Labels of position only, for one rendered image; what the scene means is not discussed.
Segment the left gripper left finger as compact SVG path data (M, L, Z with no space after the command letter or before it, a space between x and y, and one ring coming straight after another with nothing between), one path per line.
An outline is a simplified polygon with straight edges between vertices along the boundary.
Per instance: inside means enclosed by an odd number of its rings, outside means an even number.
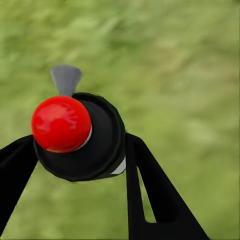
M39 161L33 140L31 134L0 149L0 236Z

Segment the pesticide atomizer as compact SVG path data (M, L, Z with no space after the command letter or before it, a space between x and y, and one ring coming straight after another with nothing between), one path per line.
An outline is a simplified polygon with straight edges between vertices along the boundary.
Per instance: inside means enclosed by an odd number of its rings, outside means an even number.
M116 177L126 170L126 128L104 97L74 93L82 72L61 64L50 70L60 96L43 101L31 120L39 162L70 182Z

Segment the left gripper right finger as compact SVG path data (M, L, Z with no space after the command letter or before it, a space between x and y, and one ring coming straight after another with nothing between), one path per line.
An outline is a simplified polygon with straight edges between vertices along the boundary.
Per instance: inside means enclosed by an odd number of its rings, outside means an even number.
M125 134L129 240L210 240L144 141ZM137 167L156 223L145 219Z

